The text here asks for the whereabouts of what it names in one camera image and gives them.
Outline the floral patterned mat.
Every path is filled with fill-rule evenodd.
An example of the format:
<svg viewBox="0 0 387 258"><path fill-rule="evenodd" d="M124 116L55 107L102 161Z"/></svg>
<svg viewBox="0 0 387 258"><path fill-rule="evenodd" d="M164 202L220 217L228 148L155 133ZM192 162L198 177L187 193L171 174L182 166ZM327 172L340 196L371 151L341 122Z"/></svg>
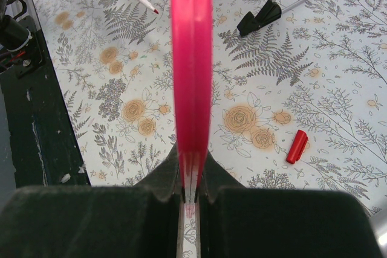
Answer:
<svg viewBox="0 0 387 258"><path fill-rule="evenodd" d="M133 185L175 143L170 0L33 0L94 186ZM386 208L386 0L308 0L244 37L267 0L213 0L209 150L239 182ZM297 0L278 0L282 8ZM298 130L308 142L286 162Z"/></svg>

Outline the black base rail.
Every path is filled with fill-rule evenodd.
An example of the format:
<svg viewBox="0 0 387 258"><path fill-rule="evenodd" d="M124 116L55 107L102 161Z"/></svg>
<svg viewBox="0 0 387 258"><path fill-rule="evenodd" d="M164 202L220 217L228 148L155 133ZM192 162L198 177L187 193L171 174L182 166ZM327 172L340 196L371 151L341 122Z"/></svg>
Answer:
<svg viewBox="0 0 387 258"><path fill-rule="evenodd" d="M19 23L33 38L25 66L14 64L1 73L9 137L11 176L26 185L89 185L59 82L33 0L24 0Z"/></svg>

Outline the pink framed whiteboard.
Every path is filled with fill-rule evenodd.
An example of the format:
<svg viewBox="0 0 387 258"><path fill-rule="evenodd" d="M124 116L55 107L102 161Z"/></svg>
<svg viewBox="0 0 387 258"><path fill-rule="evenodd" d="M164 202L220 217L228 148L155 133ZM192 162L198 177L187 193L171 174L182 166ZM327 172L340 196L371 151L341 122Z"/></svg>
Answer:
<svg viewBox="0 0 387 258"><path fill-rule="evenodd" d="M171 0L177 151L192 213L207 156L212 102L212 0Z"/></svg>

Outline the red marker cap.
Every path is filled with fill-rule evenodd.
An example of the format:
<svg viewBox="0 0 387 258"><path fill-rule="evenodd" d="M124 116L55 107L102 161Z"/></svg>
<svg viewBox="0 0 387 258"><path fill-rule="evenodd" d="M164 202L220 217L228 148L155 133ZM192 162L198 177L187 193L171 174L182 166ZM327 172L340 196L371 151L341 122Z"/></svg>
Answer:
<svg viewBox="0 0 387 258"><path fill-rule="evenodd" d="M286 162L294 164L295 162L299 161L307 145L307 142L307 134L302 130L298 130L287 155Z"/></svg>

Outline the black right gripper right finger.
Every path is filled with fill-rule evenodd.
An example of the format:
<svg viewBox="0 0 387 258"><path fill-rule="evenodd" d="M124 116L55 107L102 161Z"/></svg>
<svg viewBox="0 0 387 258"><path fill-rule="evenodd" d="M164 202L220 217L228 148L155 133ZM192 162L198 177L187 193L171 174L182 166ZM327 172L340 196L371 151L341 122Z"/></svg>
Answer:
<svg viewBox="0 0 387 258"><path fill-rule="evenodd" d="M202 257L381 257L358 200L343 192L249 189L211 155L199 193Z"/></svg>

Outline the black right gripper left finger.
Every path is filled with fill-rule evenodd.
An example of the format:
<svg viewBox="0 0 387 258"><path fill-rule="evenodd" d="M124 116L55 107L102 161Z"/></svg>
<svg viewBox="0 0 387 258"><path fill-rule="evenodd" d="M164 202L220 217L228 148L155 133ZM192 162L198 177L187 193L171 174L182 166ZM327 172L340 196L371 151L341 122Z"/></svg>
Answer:
<svg viewBox="0 0 387 258"><path fill-rule="evenodd" d="M177 150L131 187L29 186L1 211L2 257L175 257Z"/></svg>

